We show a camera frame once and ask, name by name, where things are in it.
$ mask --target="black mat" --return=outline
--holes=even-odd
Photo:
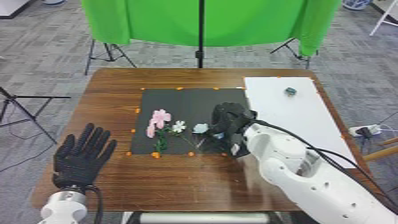
[[[172,116],[170,125],[175,121],[184,121],[186,130],[182,132],[184,139],[197,145],[202,142],[202,136],[191,134],[195,124],[211,124],[211,112],[214,105],[232,102],[239,103],[246,107],[245,92],[241,89],[150,89],[143,90],[141,103],[140,103],[140,115],[134,124],[134,134],[131,141],[133,154],[149,154],[154,151],[154,143],[157,138],[152,139],[145,136],[145,128],[152,117],[152,111],[163,109]],[[205,139],[198,148],[193,148],[181,137],[173,137],[166,134],[166,150],[165,154],[186,154],[188,151],[197,153],[218,153],[229,147],[225,142]]]

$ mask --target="wooden table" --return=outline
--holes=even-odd
[[[346,132],[337,112],[310,71],[287,69],[101,69],[92,77],[74,110],[63,136],[79,134],[92,122],[111,131],[117,151],[101,171],[95,185],[104,195],[104,211],[294,211],[282,191],[261,179],[255,164],[220,155],[125,156],[134,128],[134,109],[140,106],[140,88],[234,88],[245,77],[310,77],[344,136],[346,144],[364,170],[367,167]],[[356,178],[367,184],[358,172]],[[31,203],[44,205],[56,191],[51,184],[53,167],[47,165],[37,183]],[[95,197],[88,196],[94,209]]]

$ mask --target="white board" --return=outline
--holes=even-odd
[[[294,96],[284,92],[287,87],[296,90]],[[314,147],[333,151],[355,162],[310,78],[246,77],[245,88],[257,119],[287,129]],[[344,168],[353,168],[340,158],[332,155],[330,158]]]

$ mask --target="floor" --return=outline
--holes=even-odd
[[[339,9],[310,70],[321,80],[344,125],[376,123],[398,111],[398,29],[381,25],[374,37],[367,36],[380,14],[367,8],[360,12]],[[35,1],[12,20],[0,20],[0,84],[22,95],[67,95],[70,100],[54,100],[42,112],[38,122],[53,136],[62,133],[78,104],[90,76],[83,76],[90,34],[79,1],[69,0],[58,7]],[[205,49],[205,67],[220,68],[303,68],[285,49],[268,54],[277,44]],[[138,67],[195,67],[195,48],[133,41],[122,47]],[[90,72],[102,66],[127,67],[94,62]],[[40,100],[22,100],[30,110]],[[19,113],[6,110],[6,120]],[[398,116],[385,121],[398,129]],[[49,146],[37,129],[21,124],[0,129],[0,170]],[[392,137],[385,132],[365,143],[364,153],[376,151],[374,143]],[[30,207],[30,196],[54,147],[22,165],[0,172],[0,224],[35,223],[38,210]],[[374,180],[398,202],[398,155],[369,162]],[[106,214],[106,223],[118,223],[120,215]]]

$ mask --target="green backdrop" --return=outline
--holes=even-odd
[[[323,40],[339,0],[205,0],[207,47],[300,40],[310,56]],[[92,37],[197,46],[198,0],[81,0]]]

